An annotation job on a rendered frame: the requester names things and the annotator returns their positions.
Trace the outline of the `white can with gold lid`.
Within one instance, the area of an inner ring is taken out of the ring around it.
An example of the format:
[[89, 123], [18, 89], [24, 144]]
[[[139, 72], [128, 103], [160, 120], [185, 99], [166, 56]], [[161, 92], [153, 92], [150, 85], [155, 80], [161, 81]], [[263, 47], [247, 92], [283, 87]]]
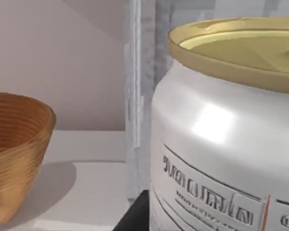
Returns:
[[150, 231], [289, 231], [289, 17], [192, 22], [152, 100]]

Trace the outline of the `grey marbled cabinet post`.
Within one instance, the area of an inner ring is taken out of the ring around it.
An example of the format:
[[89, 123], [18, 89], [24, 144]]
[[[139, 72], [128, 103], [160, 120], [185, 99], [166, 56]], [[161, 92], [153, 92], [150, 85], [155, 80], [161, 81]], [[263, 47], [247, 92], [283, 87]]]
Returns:
[[172, 65], [167, 51], [174, 0], [124, 0], [127, 199], [150, 185], [151, 103]]

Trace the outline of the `ribbed brown wooden bowl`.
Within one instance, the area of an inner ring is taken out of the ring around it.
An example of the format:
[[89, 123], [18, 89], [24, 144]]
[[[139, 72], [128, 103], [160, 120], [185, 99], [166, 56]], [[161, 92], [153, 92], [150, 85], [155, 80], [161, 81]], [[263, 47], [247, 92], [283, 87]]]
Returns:
[[0, 225], [19, 210], [37, 176], [56, 123], [47, 104], [0, 92]]

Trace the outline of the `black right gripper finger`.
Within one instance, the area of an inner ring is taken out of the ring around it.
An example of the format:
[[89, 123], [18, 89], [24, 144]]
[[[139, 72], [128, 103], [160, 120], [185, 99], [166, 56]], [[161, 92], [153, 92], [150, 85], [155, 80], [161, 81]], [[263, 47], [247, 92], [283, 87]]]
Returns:
[[149, 191], [143, 190], [112, 231], [149, 231]]

